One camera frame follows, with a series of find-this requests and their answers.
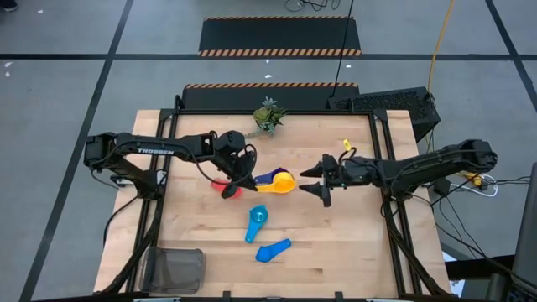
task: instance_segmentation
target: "black floor line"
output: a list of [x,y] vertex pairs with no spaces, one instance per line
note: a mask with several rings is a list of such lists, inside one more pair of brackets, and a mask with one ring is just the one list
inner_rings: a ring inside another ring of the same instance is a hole
[[99,75],[99,80],[97,81],[93,96],[91,97],[90,105],[87,109],[84,122],[82,123],[81,130],[78,134],[78,139],[76,140],[75,148],[73,153],[70,156],[69,164],[67,165],[67,170],[64,175],[64,179],[61,182],[60,190],[56,196],[54,206],[52,207],[52,212],[50,213],[49,221],[47,222],[46,228],[44,229],[43,237],[39,244],[37,253],[35,255],[34,261],[30,268],[26,282],[24,283],[23,291],[20,295],[19,301],[27,302],[32,299],[34,295],[35,286],[41,275],[41,269],[43,268],[44,261],[47,258],[49,253],[50,244],[54,238],[56,228],[58,227],[58,222],[60,221],[61,212],[64,210],[65,201],[67,195],[69,194],[70,185],[73,181],[76,172],[76,166],[79,163],[80,157],[82,155],[82,150],[84,148],[84,142],[86,141],[87,134],[90,131],[91,123],[95,116],[97,110],[97,105],[101,100],[102,90],[107,82],[108,74],[110,73],[110,68],[112,67],[113,55],[117,51],[119,46],[119,40],[125,29],[125,23],[127,22],[128,15],[130,13],[131,7],[133,6],[133,0],[127,0],[125,2],[125,7],[123,8],[123,13],[119,19],[119,23],[116,28],[116,33],[108,50],[107,59],[104,62],[102,67],[101,74]]
[[[537,60],[537,55],[520,55],[521,60]],[[0,60],[105,60],[104,54],[0,54]],[[361,54],[347,56],[344,60],[430,60],[427,54]],[[438,61],[497,61],[511,60],[512,55],[437,55]],[[289,56],[274,58],[270,56],[252,57],[201,57],[198,54],[115,54],[114,60],[338,60],[322,56]]]
[[537,92],[535,92],[535,87],[532,80],[529,78],[528,71],[526,71],[524,68],[520,55],[514,48],[513,41],[509,37],[507,29],[503,25],[503,21],[500,18],[500,14],[496,9],[493,0],[485,0],[485,3],[488,6],[490,14],[493,16],[494,23],[498,27],[498,31],[502,36],[503,42],[505,43],[509,54],[513,57],[514,66],[517,68],[517,72],[519,73],[520,80],[522,80],[522,84],[524,84],[524,88],[526,88],[526,92],[528,92],[529,99],[534,104],[534,108],[537,111]]

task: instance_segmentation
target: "gray floor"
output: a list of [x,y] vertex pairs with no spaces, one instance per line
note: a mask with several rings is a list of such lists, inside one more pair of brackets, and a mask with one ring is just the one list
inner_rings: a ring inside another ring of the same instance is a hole
[[[342,0],[334,12],[315,13],[308,7],[297,14],[345,15],[349,3]],[[537,54],[537,24],[532,21],[537,3],[494,3],[517,51]],[[106,54],[124,4],[21,0],[17,12],[0,13],[0,55]],[[353,15],[363,53],[431,54],[448,4],[357,0]],[[290,14],[283,0],[134,0],[117,52],[194,54],[204,17]],[[508,55],[484,1],[456,2],[441,53]],[[34,261],[104,61],[7,58],[0,64],[0,300],[14,301]],[[536,61],[525,61],[524,67],[537,77]],[[336,69],[336,60],[116,60],[90,133],[129,131],[138,109],[169,107],[187,83],[333,81]],[[426,60],[346,60],[340,79],[357,81],[362,92],[371,92],[425,86],[428,72]],[[494,177],[529,174],[537,160],[537,113],[512,61],[439,61],[432,91],[442,118],[435,130],[436,146],[486,139],[499,156]],[[92,291],[102,228],[114,196],[79,164],[34,299]],[[483,250],[501,255],[514,252],[524,197],[524,186],[505,185],[495,198],[457,193],[451,201]],[[451,208],[443,209],[455,221]],[[436,219],[452,231],[444,218]],[[441,240],[469,254],[443,234]]]

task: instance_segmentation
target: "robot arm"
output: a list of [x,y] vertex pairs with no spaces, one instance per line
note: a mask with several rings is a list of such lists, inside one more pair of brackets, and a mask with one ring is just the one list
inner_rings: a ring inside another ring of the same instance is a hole
[[429,154],[403,160],[366,159],[360,156],[342,159],[323,154],[322,161],[301,176],[317,177],[324,184],[301,185],[302,190],[319,196],[323,204],[331,205],[330,190],[354,185],[373,184],[396,198],[407,198],[420,185],[460,171],[485,173],[494,168],[497,156],[490,145],[470,139],[446,146]]
[[220,137],[217,137],[215,132],[210,132],[182,138],[103,133],[90,136],[86,140],[84,165],[99,172],[109,169],[118,177],[132,181],[141,197],[157,199],[162,184],[157,181],[156,172],[141,170],[126,160],[126,155],[173,155],[195,164],[211,161],[231,180],[222,192],[222,197],[227,198],[233,196],[238,186],[257,190],[251,174],[257,155],[255,149],[247,151],[246,147],[244,136],[237,131],[226,132]]

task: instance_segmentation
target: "black and orange striped platform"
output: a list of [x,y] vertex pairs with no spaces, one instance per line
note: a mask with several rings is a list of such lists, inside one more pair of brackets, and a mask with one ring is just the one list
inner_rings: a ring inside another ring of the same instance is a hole
[[203,22],[200,56],[339,57],[361,54],[356,20],[346,16],[211,17]]
[[[268,96],[291,110],[321,110],[325,109],[334,86],[334,82],[189,84],[183,90],[183,101],[188,109],[255,110]],[[357,83],[337,83],[336,97],[357,93]]]

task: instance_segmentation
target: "yellow cable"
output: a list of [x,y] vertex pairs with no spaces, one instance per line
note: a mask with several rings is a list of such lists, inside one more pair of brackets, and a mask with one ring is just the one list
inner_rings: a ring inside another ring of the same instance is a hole
[[[427,91],[430,92],[430,88],[433,83],[433,71],[435,70],[435,62],[436,62],[436,55],[438,55],[438,50],[440,50],[440,45],[442,44],[442,40],[444,39],[444,34],[446,33],[447,28],[447,22],[450,19],[451,11],[453,10],[453,3],[455,0],[450,1],[450,7],[447,9],[446,17],[444,18],[444,24],[442,25],[442,30],[440,31],[440,36],[438,37],[438,41],[436,42],[435,52],[433,53],[433,58],[430,61],[430,68],[429,68],[429,80],[427,81]],[[425,142],[427,143],[427,153],[430,152],[430,138],[425,135]]]

